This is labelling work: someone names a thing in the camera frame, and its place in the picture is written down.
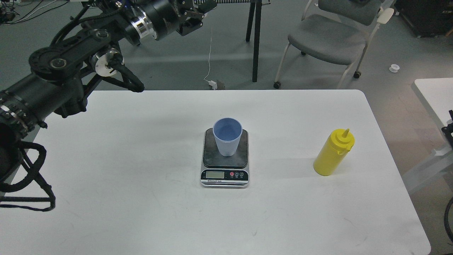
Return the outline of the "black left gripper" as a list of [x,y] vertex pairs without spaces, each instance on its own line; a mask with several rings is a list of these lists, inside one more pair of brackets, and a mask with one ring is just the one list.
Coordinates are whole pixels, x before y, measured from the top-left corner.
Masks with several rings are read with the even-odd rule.
[[217,8],[215,0],[141,0],[140,7],[149,18],[153,38],[162,40],[173,32],[186,36],[203,26],[206,14]]

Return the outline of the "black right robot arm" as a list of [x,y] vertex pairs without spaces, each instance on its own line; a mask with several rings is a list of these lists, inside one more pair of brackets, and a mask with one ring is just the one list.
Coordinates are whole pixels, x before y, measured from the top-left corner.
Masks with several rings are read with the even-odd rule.
[[[453,119],[453,111],[449,110],[449,115],[451,118],[451,122],[448,123],[446,126],[441,128],[441,131],[443,135],[445,136],[448,145],[453,148],[453,124],[452,124],[452,119]],[[451,173],[448,173],[448,182],[447,182],[452,190],[452,170]],[[444,216],[443,216],[443,223],[444,223],[444,228],[446,230],[446,234],[448,238],[450,239],[451,245],[453,242],[453,233],[452,233],[452,226],[451,223],[449,222],[450,216],[452,216],[452,203],[453,203],[453,198],[451,198],[445,208]]]

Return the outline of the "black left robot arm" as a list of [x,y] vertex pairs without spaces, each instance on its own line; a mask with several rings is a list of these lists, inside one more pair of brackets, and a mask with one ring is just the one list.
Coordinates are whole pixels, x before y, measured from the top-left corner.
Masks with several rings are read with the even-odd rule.
[[20,202],[48,202],[56,197],[40,174],[44,146],[23,139],[45,118],[86,111],[87,98],[104,80],[143,92],[140,79],[123,63],[119,41],[131,45],[151,35],[160,40],[177,31],[185,36],[203,25],[215,0],[89,0],[52,39],[29,57],[31,74],[1,91],[1,207],[38,208]]

